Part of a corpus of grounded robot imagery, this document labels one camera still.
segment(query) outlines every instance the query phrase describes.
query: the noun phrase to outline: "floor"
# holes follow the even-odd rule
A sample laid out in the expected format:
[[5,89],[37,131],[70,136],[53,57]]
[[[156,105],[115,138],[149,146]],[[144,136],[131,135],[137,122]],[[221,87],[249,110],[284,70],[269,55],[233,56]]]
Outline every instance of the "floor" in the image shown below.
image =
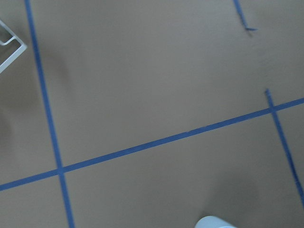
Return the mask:
[[240,2],[1,1],[1,227],[303,227],[304,2]]

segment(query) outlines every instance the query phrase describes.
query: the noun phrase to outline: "white cup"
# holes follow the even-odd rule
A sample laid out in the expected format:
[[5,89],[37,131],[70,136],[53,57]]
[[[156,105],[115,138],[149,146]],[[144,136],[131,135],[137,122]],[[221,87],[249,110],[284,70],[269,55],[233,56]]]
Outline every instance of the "white cup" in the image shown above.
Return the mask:
[[236,228],[236,227],[225,222],[222,219],[219,219],[218,217],[206,216],[197,222],[195,228]]

